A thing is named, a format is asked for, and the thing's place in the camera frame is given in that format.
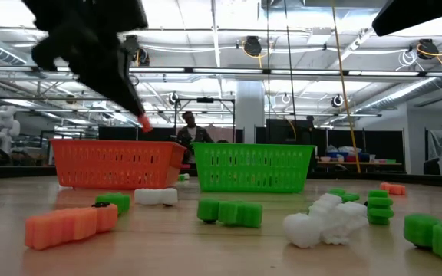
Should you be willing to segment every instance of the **man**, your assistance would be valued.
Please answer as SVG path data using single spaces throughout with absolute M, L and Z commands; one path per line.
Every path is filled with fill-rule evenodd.
M 184 163 L 195 164 L 196 160 L 193 155 L 192 142 L 208 142 L 212 143 L 213 139 L 207 133 L 206 129 L 196 125 L 196 118 L 192 111 L 186 111 L 182 118 L 185 120 L 187 126 L 182 128 L 176 135 L 176 141 L 187 148 L 183 156 Z

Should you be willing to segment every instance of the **pillar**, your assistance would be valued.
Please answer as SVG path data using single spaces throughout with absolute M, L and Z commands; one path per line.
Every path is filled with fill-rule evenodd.
M 264 126 L 264 89 L 261 81 L 239 81 L 236 85 L 237 130 L 244 130 L 245 143 L 256 141 L 256 127 Z

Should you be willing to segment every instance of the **plastic basket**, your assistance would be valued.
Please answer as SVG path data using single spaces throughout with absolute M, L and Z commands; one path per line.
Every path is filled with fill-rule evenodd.
M 301 192 L 314 146 L 193 143 L 204 192 Z
M 185 148 L 173 142 L 52 140 L 59 184 L 164 189 L 178 179 Z

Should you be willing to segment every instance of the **orange basket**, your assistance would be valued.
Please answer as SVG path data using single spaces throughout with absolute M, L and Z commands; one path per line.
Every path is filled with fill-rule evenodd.
M 59 184 L 164 189 L 178 179 L 185 148 L 174 142 L 51 140 Z

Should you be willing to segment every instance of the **green basket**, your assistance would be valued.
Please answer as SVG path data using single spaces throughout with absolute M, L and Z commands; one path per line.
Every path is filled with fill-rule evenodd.
M 314 146 L 193 143 L 204 192 L 301 192 Z

